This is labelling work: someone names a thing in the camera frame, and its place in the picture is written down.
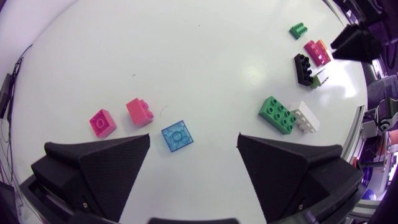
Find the magenta lego brick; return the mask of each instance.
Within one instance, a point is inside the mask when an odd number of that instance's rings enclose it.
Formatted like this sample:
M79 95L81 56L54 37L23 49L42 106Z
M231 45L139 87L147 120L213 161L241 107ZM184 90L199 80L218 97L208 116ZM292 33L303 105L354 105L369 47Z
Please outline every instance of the magenta lego brick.
M111 115L104 109L101 109L90 119L90 124L97 138L105 138L116 129Z
M304 48L307 51L307 53L311 56L316 66L322 64L321 55L317 52L314 41L310 40L306 45L304 45Z

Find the lego stud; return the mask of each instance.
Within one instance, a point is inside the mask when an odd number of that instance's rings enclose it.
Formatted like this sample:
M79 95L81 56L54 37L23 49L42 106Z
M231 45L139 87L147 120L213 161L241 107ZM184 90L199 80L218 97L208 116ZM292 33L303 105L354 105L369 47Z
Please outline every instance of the lego stud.
M98 128L102 128L104 126L104 121L102 119L98 119L96 125Z
M150 111L146 111L145 114L147 115L148 118L153 118L154 114Z
M189 137L188 137L188 136L184 136L184 137L182 138L182 141L183 141L183 142L188 142L188 140L189 140Z
M139 103L141 104L142 109L144 109L144 110L148 109L148 104L144 100L140 100Z
M181 132L179 132L179 131L176 131L176 132L174 132L173 133L173 140L174 141L179 141L179 140L181 140L181 138L182 138L182 134L181 134Z

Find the black cable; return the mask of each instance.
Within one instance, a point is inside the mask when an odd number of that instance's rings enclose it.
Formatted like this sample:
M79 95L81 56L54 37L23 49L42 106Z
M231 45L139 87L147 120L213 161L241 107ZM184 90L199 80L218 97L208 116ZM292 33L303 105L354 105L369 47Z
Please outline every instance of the black cable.
M374 124L377 126L377 128L381 131L381 133L383 133L383 130L381 129L380 124L376 121L376 119L374 118L373 114L369 114L369 116L373 119Z
M9 141L10 141L10 139L7 139L7 141L5 140L6 138L4 137L4 135L2 134L2 129L0 129L0 131L1 131L1 137L2 137L2 139L4 140L4 142L5 143L8 143Z
M14 66L14 70L12 71L11 75L11 88L12 88L12 94L11 94L11 99L8 107L8 112L7 112L7 120L9 123L8 127L8 144L9 144L9 149L10 149L10 157L11 157L11 182L14 178L13 173L14 173L14 160L12 159L12 144L11 144L11 116L12 116L12 106L14 105L14 95L15 95L15 89L16 89L16 81L17 77L19 74L19 70L21 69L21 64L24 59L24 54L27 52L28 49L30 49L33 46L33 44L30 44L28 48L23 51L21 56L19 57L17 63Z
M1 146L2 153L3 153L4 155L6 155L5 152L4 152L4 148L3 148L3 146L2 146L1 143L0 143L0 146ZM29 204L26 202L24 195L22 194L21 190L19 189L19 182L18 182L18 179L17 179L15 173L13 173L13 175L14 175L14 177L15 177L14 180L12 180L12 181L10 182L9 179L7 178L7 181L9 182L9 185L10 185L10 186L12 186L11 183L14 184L15 190L16 190L17 195L18 195L18 197L19 197L20 204L17 206L18 215L21 216L21 207L24 206L24 202L25 202L25 205L26 205L26 206L33 212L33 214L35 214L35 216L43 223L42 219L35 213L35 211L33 210L33 208L30 207Z
M4 170L4 174L6 175L6 180L7 180L7 182L8 182L8 185L11 185L10 180L8 179L7 174L6 174L6 170L5 170L4 167L2 166L1 160L0 160L0 165L1 165L2 171Z

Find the white lego brick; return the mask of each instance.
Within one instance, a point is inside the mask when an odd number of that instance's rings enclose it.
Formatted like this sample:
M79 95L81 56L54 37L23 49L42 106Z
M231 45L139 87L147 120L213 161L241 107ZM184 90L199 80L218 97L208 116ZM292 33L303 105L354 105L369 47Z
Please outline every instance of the white lego brick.
M318 131L320 123L303 101L292 104L289 111L296 117L296 124L305 134Z
M329 78L328 73L327 72L320 72L319 74L317 74L319 82L320 83L324 83L326 81L326 79Z

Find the lego brick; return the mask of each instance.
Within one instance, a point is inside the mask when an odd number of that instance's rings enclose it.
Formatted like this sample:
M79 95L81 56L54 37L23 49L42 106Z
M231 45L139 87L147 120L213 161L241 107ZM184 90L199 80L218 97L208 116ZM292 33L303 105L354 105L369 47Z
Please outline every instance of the lego brick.
M303 101L292 104L289 110L296 117L296 124L305 134L318 131L320 123Z
M309 69L311 67L310 59L302 54L298 54L294 57L294 62L296 64L298 83L310 86L313 83L313 78L311 77L312 71Z
M329 79L329 76L326 72L320 72L313 77L313 83L310 85L311 88L315 89L318 86L322 86Z
M316 66L326 65L331 61L326 45L322 40L319 40L317 43L311 40L304 45L304 49L311 56Z
M154 115L148 110L148 104L144 100L135 98L126 106L132 122L136 126L144 127L153 121Z
M267 120L282 134L290 134L296 118L273 96L268 97L259 111L259 115Z
M329 54L327 52L328 48L326 47L325 43L323 43L322 40L318 40L318 42L315 43L314 47L321 55L322 65L326 65L331 61Z
M308 29L304 26L302 22L294 25L289 30L289 32L294 36L296 40L298 40L301 36L303 36L307 31Z
M314 45L314 41L310 40L307 44L304 45L304 49L311 56L312 60L315 62L315 65L319 66L322 64L322 60L320 58L320 54L315 50Z
M193 139L189 134L184 121L179 121L170 127L163 129L162 134L172 152L193 143Z
M111 115L104 109L101 109L90 119L90 124L97 138L105 138L116 129Z

